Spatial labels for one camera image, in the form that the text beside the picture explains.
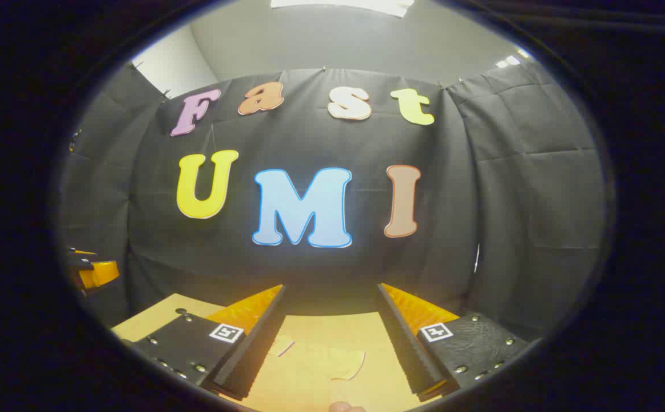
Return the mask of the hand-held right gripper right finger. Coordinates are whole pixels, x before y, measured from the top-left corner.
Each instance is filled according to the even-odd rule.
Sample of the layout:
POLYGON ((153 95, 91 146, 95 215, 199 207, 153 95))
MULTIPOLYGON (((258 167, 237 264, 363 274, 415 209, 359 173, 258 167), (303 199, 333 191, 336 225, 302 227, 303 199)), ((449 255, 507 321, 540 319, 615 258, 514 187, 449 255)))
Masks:
POLYGON ((478 385, 530 343, 478 311, 456 315, 385 283, 377 285, 377 310, 421 401, 478 385))

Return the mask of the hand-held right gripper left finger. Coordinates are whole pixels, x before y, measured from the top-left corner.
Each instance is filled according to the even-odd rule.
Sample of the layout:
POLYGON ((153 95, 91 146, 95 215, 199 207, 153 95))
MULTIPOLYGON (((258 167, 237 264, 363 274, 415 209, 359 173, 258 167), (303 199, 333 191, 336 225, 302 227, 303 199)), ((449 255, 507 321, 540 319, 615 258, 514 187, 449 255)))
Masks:
POLYGON ((181 380, 240 401, 247 397, 285 318, 285 285, 208 316, 173 320, 126 344, 181 380))

